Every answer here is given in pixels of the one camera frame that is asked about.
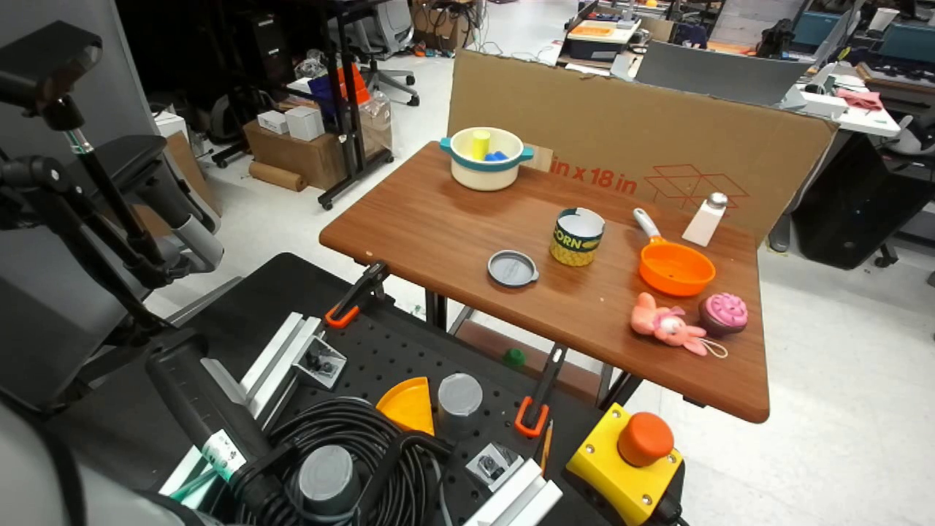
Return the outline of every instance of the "bowl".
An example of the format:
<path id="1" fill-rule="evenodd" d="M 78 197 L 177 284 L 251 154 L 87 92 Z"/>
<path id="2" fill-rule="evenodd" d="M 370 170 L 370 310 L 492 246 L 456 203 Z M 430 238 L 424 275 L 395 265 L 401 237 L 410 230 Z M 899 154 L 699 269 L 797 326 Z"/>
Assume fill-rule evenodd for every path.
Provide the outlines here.
<path id="1" fill-rule="evenodd" d="M 492 124 L 470 124 L 439 145 L 451 158 L 451 176 L 470 190 L 502 190 L 516 180 L 521 164 L 531 161 L 531 145 L 516 135 Z"/>

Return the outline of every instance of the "black cable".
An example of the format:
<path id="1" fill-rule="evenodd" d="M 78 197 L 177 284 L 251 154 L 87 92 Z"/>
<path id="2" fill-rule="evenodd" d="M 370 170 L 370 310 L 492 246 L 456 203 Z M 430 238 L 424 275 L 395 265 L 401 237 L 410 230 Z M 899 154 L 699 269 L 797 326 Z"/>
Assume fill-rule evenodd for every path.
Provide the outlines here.
<path id="1" fill-rule="evenodd" d="M 237 523 L 424 526 L 436 516 L 442 481 L 436 478 L 436 453 L 427 447 L 427 439 L 404 434 L 359 396 L 337 396 L 299 412 L 269 433 L 269 443 L 277 453 L 290 449 L 290 460 L 274 460 L 277 466 L 269 466 L 286 491 L 262 507 L 239 506 L 234 515 Z M 356 507 L 338 516 L 303 510 L 303 496 L 296 488 L 302 460 L 324 443 L 344 447 L 363 475 L 363 496 Z M 395 453 L 397 460 L 392 465 L 388 478 L 381 478 L 381 469 L 385 469 L 385 460 L 392 460 Z"/>

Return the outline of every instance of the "orange button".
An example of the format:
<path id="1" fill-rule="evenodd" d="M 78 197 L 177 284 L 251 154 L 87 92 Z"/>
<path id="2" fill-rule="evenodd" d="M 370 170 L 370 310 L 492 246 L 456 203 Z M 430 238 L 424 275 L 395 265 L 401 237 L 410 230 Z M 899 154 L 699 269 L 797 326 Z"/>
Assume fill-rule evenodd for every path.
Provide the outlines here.
<path id="1" fill-rule="evenodd" d="M 662 417 L 651 412 L 636 412 L 626 424 L 626 428 L 617 439 L 617 453 L 623 460 L 633 466 L 645 466 L 662 456 L 668 456 L 674 447 L 673 428 Z"/>

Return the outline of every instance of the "white bottle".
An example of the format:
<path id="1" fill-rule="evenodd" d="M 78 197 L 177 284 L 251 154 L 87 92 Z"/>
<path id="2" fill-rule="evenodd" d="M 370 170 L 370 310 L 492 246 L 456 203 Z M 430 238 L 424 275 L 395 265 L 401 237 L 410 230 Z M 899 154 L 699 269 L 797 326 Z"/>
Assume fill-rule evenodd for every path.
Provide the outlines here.
<path id="1" fill-rule="evenodd" d="M 728 209 L 728 195 L 725 193 L 711 193 L 692 221 L 683 227 L 680 238 L 708 246 L 712 230 L 719 227 L 722 216 Z"/>

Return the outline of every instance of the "wooden table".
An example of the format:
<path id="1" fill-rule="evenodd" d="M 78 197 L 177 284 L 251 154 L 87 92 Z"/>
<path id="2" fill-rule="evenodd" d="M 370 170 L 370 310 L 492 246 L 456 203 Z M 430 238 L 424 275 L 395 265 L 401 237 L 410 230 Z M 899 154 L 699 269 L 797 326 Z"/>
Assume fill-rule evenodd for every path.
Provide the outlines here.
<path id="1" fill-rule="evenodd" d="M 607 218 L 598 254 L 587 269 L 568 269 L 550 256 L 550 233 L 563 208 L 591 208 Z M 359 263 L 382 260 L 407 281 L 674 387 L 692 402 L 765 420 L 756 238 L 722 227 L 708 247 L 719 265 L 711 290 L 743 294 L 752 325 L 722 339 L 730 348 L 728 358 L 699 358 L 627 329 L 633 294 L 649 290 L 636 278 L 645 237 L 632 221 L 632 209 L 633 202 L 619 193 L 535 170 L 521 170 L 508 190 L 475 193 L 454 180 L 448 154 L 427 142 L 334 218 L 322 230 L 322 241 Z M 654 218 L 673 238 L 683 227 L 683 218 Z M 484 269 L 499 247 L 531 254 L 540 281 L 525 290 L 496 285 Z M 657 294 L 657 301 L 699 313 L 699 297 Z"/>

